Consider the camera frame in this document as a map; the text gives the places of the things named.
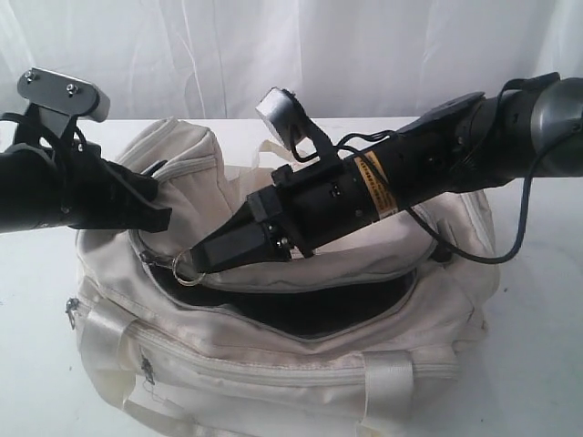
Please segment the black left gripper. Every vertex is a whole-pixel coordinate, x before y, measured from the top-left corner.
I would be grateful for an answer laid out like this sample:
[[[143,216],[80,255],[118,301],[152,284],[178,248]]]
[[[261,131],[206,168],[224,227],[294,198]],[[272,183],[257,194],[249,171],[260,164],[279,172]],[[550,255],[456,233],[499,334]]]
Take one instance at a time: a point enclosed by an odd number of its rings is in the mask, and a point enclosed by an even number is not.
[[[101,157],[101,147],[75,140],[60,154],[41,147],[50,181],[41,184],[42,228],[166,230],[172,209],[156,206],[159,182],[153,178],[167,160],[142,173]]]

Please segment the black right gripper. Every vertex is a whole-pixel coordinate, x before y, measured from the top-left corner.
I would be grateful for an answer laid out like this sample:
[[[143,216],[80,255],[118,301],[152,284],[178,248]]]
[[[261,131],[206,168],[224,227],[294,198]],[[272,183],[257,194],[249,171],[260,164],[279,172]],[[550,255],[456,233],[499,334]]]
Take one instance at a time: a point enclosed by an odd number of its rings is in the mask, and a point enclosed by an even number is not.
[[[369,225],[369,194],[353,163],[314,163],[297,171],[287,164],[272,171],[271,179],[189,251],[198,273],[287,262],[289,247],[309,258],[315,249]],[[279,246],[281,239],[289,247]]]

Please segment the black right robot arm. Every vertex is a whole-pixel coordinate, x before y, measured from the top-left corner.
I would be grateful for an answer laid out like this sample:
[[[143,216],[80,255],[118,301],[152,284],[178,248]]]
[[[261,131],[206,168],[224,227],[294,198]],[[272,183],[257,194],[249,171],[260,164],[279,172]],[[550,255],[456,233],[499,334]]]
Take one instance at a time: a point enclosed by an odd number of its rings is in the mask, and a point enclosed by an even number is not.
[[[198,273],[309,258],[318,248],[441,194],[523,182],[514,249],[526,233],[534,178],[582,174],[582,81],[550,73],[450,100],[414,122],[366,136],[367,147],[337,142],[295,95],[273,88],[257,107],[289,151],[309,139],[302,168],[282,166],[225,224],[189,252]]]

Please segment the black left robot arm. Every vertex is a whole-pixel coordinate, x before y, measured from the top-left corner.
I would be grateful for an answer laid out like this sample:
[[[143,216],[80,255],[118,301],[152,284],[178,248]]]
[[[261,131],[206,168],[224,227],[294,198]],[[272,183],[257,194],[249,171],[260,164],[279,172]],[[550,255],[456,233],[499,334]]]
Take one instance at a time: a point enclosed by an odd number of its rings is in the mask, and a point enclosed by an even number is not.
[[[69,150],[72,166],[59,169],[50,149],[26,144],[1,154],[1,231],[168,229],[172,209],[154,200],[159,183],[101,157],[95,143]]]

